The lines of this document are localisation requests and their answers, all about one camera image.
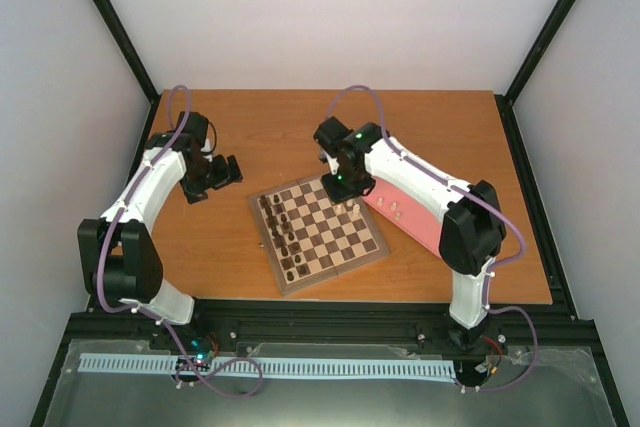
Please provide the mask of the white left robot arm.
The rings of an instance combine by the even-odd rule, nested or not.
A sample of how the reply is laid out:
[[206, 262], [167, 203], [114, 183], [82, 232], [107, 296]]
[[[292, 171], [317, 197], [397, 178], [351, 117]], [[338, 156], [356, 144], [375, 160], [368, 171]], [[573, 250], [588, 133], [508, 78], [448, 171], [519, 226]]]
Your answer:
[[194, 298], [166, 280], [152, 232], [176, 186], [194, 204], [211, 190], [243, 180], [233, 155], [214, 153], [216, 141], [207, 137], [212, 128], [205, 116], [181, 112], [175, 129], [148, 139], [118, 199], [77, 230], [84, 284], [101, 307], [110, 313], [143, 311], [158, 324], [173, 324], [174, 339], [190, 350], [206, 342], [208, 325], [193, 315]]

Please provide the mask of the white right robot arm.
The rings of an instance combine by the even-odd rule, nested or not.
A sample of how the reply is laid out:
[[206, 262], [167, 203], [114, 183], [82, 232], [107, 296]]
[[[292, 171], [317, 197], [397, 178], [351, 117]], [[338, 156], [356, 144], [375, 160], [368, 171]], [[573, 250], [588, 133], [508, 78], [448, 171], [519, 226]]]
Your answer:
[[506, 237], [494, 187], [470, 184], [405, 149], [381, 126], [357, 130], [331, 116], [313, 138], [329, 166], [321, 183], [334, 203], [363, 199], [451, 269], [449, 315], [471, 330], [488, 313], [488, 278]]

